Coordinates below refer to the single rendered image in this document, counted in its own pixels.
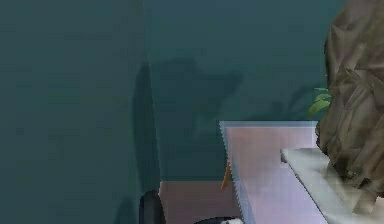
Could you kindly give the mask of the black and white round object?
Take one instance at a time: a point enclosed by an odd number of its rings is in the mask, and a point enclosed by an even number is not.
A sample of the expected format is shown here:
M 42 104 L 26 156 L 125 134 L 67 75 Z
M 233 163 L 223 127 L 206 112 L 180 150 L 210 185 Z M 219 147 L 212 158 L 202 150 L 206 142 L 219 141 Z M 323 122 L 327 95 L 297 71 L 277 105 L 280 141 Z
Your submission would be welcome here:
M 213 217 L 195 222 L 194 224 L 244 224 L 237 217 Z

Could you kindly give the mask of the green house plant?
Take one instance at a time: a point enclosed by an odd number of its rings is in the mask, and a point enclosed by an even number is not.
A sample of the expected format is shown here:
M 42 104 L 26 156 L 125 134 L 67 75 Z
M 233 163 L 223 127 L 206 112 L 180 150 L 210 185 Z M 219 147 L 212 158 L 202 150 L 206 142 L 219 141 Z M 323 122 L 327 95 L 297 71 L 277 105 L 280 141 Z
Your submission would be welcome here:
M 319 94 L 315 97 L 313 104 L 308 109 L 308 117 L 312 117 L 319 111 L 327 108 L 330 105 L 332 96 L 329 94 L 327 88 L 316 88 Z

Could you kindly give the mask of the pale grey sculpture base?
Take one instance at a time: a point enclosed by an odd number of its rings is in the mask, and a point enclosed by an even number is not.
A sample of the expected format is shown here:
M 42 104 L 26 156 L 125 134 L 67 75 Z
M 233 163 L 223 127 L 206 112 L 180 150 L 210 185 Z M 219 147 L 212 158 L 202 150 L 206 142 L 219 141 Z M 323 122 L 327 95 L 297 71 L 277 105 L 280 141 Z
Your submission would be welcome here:
M 318 148 L 280 153 L 328 224 L 384 224 L 384 198 L 344 183 Z

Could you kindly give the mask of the brown rock sculpture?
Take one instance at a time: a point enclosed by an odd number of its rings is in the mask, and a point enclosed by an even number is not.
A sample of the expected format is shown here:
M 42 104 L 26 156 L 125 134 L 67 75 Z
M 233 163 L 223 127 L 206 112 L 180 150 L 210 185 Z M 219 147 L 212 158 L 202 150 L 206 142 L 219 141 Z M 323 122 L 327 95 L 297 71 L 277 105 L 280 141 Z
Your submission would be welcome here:
M 384 0 L 347 0 L 324 53 L 331 103 L 317 145 L 344 182 L 384 197 Z

